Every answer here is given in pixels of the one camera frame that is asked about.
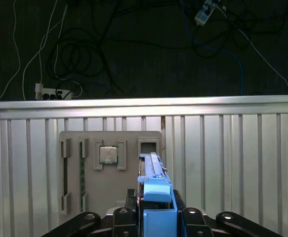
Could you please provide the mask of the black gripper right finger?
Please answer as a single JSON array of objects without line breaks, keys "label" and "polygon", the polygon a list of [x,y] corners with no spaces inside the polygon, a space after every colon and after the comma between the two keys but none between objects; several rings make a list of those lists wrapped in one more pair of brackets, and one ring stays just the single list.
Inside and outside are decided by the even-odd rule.
[{"label": "black gripper right finger", "polygon": [[281,235],[263,227],[237,213],[223,211],[215,218],[203,210],[187,207],[179,191],[174,190],[178,208],[178,237],[280,237]]}]

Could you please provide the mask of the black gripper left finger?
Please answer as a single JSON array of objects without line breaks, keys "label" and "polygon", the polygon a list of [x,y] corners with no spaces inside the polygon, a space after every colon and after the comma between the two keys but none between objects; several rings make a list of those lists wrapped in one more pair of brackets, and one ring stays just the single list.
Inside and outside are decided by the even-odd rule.
[{"label": "black gripper left finger", "polygon": [[95,212],[83,212],[44,234],[44,236],[136,237],[138,236],[136,207],[135,189],[128,189],[125,205],[114,208],[104,218]]}]

